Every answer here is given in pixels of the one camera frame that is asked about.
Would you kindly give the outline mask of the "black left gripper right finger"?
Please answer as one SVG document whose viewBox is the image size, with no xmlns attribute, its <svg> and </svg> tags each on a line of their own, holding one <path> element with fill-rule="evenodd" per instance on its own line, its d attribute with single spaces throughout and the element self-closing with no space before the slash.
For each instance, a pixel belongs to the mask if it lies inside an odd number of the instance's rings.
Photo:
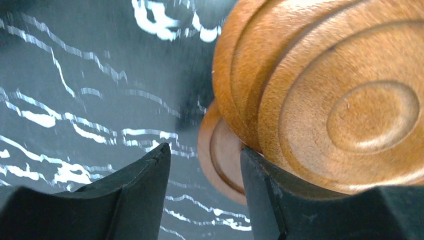
<svg viewBox="0 0 424 240">
<path fill-rule="evenodd" d="M 242 180 L 256 240 L 421 240 L 424 188 L 347 195 L 311 184 L 245 147 Z"/>
</svg>

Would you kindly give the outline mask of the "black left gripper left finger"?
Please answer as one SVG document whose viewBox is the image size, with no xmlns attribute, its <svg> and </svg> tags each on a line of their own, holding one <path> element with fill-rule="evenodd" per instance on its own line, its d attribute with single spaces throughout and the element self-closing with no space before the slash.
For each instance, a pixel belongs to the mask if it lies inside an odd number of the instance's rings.
<svg viewBox="0 0 424 240">
<path fill-rule="evenodd" d="M 128 166 L 74 192 L 0 188 L 3 240 L 156 240 L 171 166 L 161 143 Z"/>
</svg>

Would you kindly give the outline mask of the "brown wooden coaster stack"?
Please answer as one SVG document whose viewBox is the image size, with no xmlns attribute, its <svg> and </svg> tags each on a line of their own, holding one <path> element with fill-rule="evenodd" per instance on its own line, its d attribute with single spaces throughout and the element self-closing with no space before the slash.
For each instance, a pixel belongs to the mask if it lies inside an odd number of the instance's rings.
<svg viewBox="0 0 424 240">
<path fill-rule="evenodd" d="M 293 175 L 344 194 L 423 184 L 423 1 L 240 0 L 212 75 L 233 132 Z"/>
</svg>

